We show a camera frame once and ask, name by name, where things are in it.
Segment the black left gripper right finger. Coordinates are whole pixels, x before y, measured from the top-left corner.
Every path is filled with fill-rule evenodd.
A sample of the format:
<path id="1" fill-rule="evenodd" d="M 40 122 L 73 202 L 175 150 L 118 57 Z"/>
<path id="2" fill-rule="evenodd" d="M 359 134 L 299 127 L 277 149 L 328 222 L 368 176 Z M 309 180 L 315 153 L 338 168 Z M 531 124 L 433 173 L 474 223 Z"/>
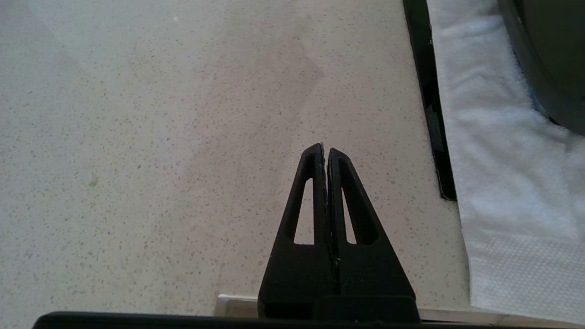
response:
<path id="1" fill-rule="evenodd" d="M 331 149 L 329 217 L 336 287 L 329 320 L 419 320 L 416 295 L 350 158 Z"/>

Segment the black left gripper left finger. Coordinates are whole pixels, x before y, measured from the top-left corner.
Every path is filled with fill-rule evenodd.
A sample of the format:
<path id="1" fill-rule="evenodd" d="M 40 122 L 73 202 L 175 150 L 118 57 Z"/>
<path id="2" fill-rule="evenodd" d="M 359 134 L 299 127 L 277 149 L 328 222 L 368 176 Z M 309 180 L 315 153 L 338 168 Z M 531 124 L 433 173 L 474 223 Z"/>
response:
<path id="1" fill-rule="evenodd" d="M 335 292 L 324 165 L 320 143 L 301 154 L 258 293 L 259 318 L 310 320 L 314 302 Z M 309 180 L 313 181 L 314 242 L 301 245 L 294 238 Z"/>

